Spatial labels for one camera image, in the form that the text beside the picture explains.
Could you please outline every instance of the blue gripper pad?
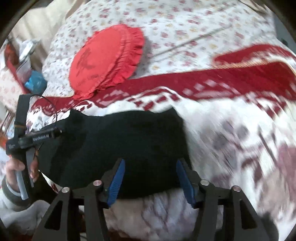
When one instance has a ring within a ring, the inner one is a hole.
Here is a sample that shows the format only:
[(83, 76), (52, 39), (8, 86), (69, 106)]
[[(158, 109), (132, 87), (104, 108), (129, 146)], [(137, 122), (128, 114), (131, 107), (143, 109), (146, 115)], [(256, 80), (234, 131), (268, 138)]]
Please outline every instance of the blue gripper pad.
[(191, 204), (191, 206), (194, 206), (196, 203), (196, 200), (194, 198), (194, 188), (191, 185), (186, 171), (180, 160), (177, 161), (176, 171), (187, 202)]
[(125, 170), (126, 170), (126, 162), (124, 161), (124, 159), (122, 159), (108, 189), (107, 204), (109, 207), (113, 203), (115, 203), (117, 199), (117, 195), (122, 183)]

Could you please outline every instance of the orange object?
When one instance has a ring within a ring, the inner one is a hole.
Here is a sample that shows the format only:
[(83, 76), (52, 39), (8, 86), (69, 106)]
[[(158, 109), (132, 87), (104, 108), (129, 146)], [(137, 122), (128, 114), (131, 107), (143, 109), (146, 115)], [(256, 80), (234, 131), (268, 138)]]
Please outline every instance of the orange object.
[(97, 31), (72, 62), (69, 80), (74, 99), (89, 99), (95, 91), (122, 83), (140, 61), (144, 37), (140, 28), (118, 24)]

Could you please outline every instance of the metal screw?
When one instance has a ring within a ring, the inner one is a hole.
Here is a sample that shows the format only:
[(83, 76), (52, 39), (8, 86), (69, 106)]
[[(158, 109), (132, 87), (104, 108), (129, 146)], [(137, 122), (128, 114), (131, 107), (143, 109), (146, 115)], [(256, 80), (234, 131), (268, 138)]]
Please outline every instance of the metal screw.
[(70, 188), (68, 188), (68, 187), (64, 187), (63, 189), (62, 189), (62, 192), (63, 193), (67, 193), (67, 192), (69, 192), (70, 191)]
[(240, 192), (242, 189), (239, 186), (233, 186), (232, 189), (236, 192)]
[(93, 182), (93, 185), (94, 185), (94, 186), (100, 186), (100, 185), (102, 185), (102, 181), (101, 181), (101, 180), (95, 180), (95, 181)]
[(203, 185), (203, 186), (208, 186), (210, 183), (209, 183), (208, 180), (203, 179), (203, 180), (200, 181), (200, 184)]

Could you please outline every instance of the black cloth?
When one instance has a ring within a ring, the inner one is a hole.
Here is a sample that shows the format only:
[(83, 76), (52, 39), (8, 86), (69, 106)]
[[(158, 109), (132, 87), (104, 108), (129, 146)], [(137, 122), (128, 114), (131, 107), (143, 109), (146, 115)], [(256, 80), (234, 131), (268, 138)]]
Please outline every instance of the black cloth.
[(85, 187), (112, 169), (117, 158), (124, 158), (126, 172), (118, 197), (137, 198), (179, 187), (178, 158), (190, 166), (183, 120), (174, 109), (103, 117), (71, 110), (56, 126), (63, 134), (42, 144), (39, 169), (63, 187)]

